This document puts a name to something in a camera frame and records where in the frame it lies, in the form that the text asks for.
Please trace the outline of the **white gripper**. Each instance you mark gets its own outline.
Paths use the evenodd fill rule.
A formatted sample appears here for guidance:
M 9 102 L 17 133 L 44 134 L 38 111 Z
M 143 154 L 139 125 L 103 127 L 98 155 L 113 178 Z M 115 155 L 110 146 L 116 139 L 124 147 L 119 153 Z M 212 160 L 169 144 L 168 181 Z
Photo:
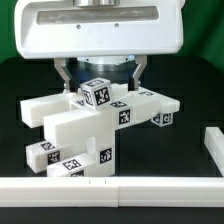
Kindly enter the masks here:
M 118 0 L 115 5 L 77 0 L 18 0 L 15 40 L 25 58 L 55 58 L 66 92 L 77 81 L 66 58 L 136 55 L 128 90 L 137 91 L 147 56 L 177 52 L 183 45 L 185 0 Z

